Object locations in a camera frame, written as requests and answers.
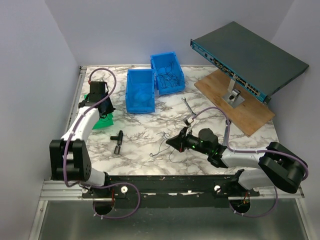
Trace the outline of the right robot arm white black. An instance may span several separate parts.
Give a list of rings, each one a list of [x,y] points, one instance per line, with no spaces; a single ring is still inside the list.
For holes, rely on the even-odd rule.
[[[271,142],[257,150],[231,150],[218,142],[218,137],[209,128],[203,128],[194,136],[187,127],[166,144],[180,153],[186,149],[207,155],[207,160],[216,168],[241,167],[230,191],[241,196],[247,190],[272,187],[295,194],[307,176],[307,164],[278,142]]]

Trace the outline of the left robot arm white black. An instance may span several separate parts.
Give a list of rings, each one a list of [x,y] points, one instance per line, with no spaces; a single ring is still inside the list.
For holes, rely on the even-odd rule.
[[[110,194],[107,173],[92,167],[86,142],[95,124],[114,110],[108,84],[92,81],[89,93],[78,104],[78,114],[70,128],[60,139],[49,144],[53,180],[64,181],[67,187],[73,186],[71,181],[94,186],[93,191],[101,198]]]

